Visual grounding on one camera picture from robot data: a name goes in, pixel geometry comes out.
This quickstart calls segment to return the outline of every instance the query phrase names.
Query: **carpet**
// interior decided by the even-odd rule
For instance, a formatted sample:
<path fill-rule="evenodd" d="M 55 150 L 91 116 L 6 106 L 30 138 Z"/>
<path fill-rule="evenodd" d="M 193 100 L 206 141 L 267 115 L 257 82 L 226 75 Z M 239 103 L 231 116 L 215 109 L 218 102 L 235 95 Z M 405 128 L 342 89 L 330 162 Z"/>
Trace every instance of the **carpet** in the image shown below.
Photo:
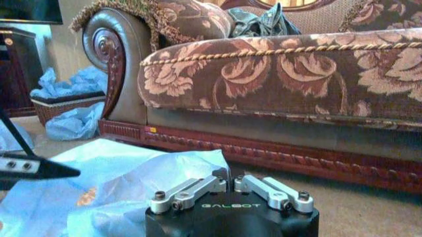
<path fill-rule="evenodd" d="M 38 117 L 14 118 L 30 132 L 35 153 L 47 158 L 85 144 L 48 139 Z M 296 190 L 310 192 L 320 216 L 320 236 L 422 237 L 422 196 L 364 185 L 230 163 L 233 173 L 271 176 Z"/>

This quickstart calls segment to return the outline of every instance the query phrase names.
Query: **crumpled cloth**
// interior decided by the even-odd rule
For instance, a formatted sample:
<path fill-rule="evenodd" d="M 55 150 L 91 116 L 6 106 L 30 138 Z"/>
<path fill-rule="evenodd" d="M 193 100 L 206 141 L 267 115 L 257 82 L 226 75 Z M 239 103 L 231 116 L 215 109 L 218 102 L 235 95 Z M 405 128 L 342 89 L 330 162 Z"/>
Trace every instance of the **crumpled cloth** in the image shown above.
<path fill-rule="evenodd" d="M 106 139 L 51 160 L 80 176 L 16 183 L 0 202 L 0 237 L 145 237 L 155 191 L 230 170 L 221 150 L 166 153 Z"/>
<path fill-rule="evenodd" d="M 235 28 L 230 36 L 231 38 L 301 34 L 300 29 L 286 19 L 281 3 L 275 4 L 261 17 L 238 7 L 229 10 L 229 15 L 235 22 Z"/>
<path fill-rule="evenodd" d="M 99 120 L 105 102 L 90 107 L 76 108 L 54 117 L 46 123 L 46 133 L 50 139 L 71 141 L 94 138 L 99 133 Z"/>

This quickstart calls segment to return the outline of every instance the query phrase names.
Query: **silver metal clamp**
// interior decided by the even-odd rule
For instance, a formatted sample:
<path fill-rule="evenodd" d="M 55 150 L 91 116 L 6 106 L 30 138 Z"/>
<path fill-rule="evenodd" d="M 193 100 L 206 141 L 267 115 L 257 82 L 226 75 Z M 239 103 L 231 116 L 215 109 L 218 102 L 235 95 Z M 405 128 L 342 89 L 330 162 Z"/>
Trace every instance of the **silver metal clamp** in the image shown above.
<path fill-rule="evenodd" d="M 285 211 L 294 208 L 304 213 L 314 211 L 310 194 L 306 191 L 298 192 L 271 177 L 259 180 L 253 175 L 239 176 L 234 183 L 237 192 L 257 193 L 274 209 Z"/>
<path fill-rule="evenodd" d="M 227 182 L 222 178 L 210 175 L 205 179 L 189 179 L 175 188 L 158 191 L 151 200 L 151 211 L 162 214 L 170 210 L 182 211 L 195 205 L 195 201 L 209 192 L 226 192 Z"/>

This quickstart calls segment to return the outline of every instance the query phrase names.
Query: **light blue plastic sheet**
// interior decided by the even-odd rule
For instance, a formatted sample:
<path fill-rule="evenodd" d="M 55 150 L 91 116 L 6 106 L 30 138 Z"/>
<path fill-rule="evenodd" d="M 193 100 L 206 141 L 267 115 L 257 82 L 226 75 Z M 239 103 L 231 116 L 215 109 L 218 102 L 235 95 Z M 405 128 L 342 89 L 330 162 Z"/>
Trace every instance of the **light blue plastic sheet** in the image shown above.
<path fill-rule="evenodd" d="M 0 236 L 145 236 L 145 212 L 157 190 L 226 168 L 221 150 L 165 153 L 98 139 L 54 158 L 76 178 L 20 181 L 0 203 Z M 89 206 L 76 201 L 98 187 Z"/>
<path fill-rule="evenodd" d="M 46 123 L 48 138 L 56 141 L 93 138 L 99 134 L 103 108 L 105 102 L 98 102 L 87 108 L 76 108 L 54 117 Z"/>
<path fill-rule="evenodd" d="M 14 124 L 14 125 L 15 125 L 22 137 L 24 138 L 30 148 L 34 149 L 34 143 L 32 143 L 32 139 L 31 139 L 28 132 L 18 124 Z M 22 147 L 20 147 L 14 135 L 8 131 L 3 121 L 0 121 L 0 152 L 20 151 L 20 150 L 22 150 Z"/>
<path fill-rule="evenodd" d="M 107 74 L 94 66 L 82 69 L 70 81 L 71 84 L 66 81 L 56 82 L 55 71 L 48 68 L 39 80 L 42 89 L 34 89 L 31 97 L 39 96 L 48 99 L 99 91 L 107 93 Z"/>

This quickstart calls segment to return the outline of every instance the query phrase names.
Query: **wooden cabinet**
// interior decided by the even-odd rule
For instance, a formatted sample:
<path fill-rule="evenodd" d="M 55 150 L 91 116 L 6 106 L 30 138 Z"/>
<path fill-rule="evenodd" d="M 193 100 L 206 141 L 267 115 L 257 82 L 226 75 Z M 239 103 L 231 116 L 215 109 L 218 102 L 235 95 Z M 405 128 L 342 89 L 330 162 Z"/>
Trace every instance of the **wooden cabinet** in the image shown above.
<path fill-rule="evenodd" d="M 0 28 L 0 107 L 11 117 L 35 115 L 30 92 L 42 75 L 35 34 Z"/>

